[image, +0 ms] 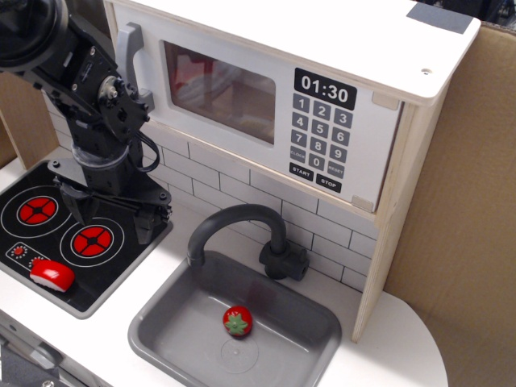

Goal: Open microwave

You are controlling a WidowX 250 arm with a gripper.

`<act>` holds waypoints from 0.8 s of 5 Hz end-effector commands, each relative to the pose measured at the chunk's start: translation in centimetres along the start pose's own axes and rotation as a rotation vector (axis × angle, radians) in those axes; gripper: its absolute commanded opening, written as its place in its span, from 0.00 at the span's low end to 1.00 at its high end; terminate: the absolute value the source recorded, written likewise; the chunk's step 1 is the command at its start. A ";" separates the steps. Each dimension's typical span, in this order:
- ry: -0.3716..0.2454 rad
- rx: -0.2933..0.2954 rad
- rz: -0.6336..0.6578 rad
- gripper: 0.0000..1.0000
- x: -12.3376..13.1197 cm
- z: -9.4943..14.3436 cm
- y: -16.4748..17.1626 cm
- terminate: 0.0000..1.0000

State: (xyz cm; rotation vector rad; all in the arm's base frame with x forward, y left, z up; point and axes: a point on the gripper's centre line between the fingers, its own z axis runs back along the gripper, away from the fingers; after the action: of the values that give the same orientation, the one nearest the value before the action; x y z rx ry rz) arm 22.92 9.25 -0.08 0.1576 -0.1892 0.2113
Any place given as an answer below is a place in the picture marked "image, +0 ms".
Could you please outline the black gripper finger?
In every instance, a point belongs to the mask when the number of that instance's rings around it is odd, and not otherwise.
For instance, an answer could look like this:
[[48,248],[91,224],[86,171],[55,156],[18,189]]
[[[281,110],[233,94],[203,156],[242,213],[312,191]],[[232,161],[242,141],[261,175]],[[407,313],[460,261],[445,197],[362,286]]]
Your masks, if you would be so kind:
[[99,201],[93,195],[71,185],[62,185],[60,194],[63,203],[78,223],[88,225],[92,222],[99,207]]
[[139,244],[150,244],[169,224],[168,214],[154,209],[140,209],[133,220]]

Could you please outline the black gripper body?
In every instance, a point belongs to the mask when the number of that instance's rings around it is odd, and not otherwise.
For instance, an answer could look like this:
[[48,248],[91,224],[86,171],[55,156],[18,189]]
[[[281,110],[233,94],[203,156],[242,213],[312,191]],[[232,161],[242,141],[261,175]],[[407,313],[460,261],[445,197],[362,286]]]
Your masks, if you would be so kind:
[[75,149],[71,158],[50,160],[48,169],[59,189],[71,185],[93,195],[99,205],[104,202],[134,214],[140,209],[170,214],[169,192],[131,163],[129,149],[108,159]]

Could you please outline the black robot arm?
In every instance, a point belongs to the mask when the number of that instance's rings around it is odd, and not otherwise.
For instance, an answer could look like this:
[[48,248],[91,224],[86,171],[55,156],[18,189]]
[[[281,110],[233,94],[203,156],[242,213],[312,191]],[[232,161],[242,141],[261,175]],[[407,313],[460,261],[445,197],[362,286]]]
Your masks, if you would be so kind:
[[128,210],[138,242],[148,244],[169,220],[171,197],[143,161],[144,148],[156,150],[142,132],[153,99],[128,67],[66,2],[2,2],[2,71],[44,91],[72,136],[71,157],[48,163],[65,205],[83,225],[101,203]]

